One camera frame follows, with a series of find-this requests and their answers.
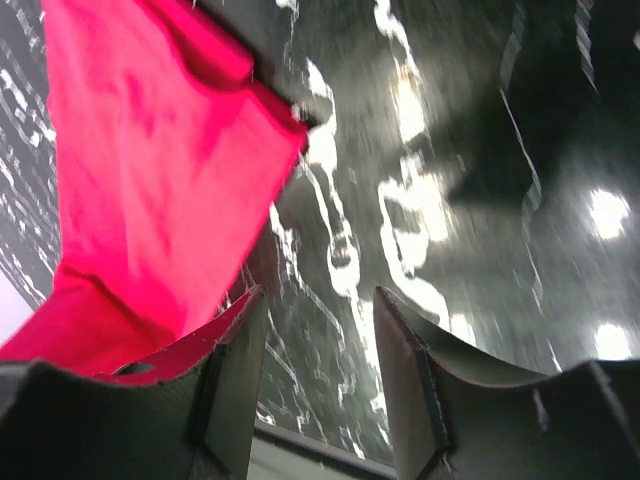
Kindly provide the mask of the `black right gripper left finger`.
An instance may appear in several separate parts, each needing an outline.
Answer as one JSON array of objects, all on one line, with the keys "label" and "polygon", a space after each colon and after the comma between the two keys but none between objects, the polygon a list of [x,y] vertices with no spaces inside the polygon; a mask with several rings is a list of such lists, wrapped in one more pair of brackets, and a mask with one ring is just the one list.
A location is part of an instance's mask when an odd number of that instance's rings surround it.
[{"label": "black right gripper left finger", "polygon": [[114,375],[1,367],[5,479],[243,479],[267,329],[253,287],[208,324]]}]

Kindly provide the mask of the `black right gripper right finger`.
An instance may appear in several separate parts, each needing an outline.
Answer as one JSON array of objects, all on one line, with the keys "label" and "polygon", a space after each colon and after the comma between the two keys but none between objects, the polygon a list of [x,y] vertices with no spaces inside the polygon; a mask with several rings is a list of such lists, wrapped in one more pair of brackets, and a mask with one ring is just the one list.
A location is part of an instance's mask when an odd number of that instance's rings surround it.
[{"label": "black right gripper right finger", "polygon": [[547,376],[491,356],[373,297],[401,479],[635,479],[639,364],[589,360]]}]

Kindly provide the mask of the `pink red t-shirt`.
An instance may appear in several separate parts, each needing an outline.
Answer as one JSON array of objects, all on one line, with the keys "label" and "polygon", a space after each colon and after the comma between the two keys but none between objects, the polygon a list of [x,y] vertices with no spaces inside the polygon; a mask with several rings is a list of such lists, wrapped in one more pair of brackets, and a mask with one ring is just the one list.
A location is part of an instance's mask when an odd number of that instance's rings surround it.
[{"label": "pink red t-shirt", "polygon": [[1,349],[109,374],[209,323],[308,143],[186,1],[47,1],[62,255]]}]

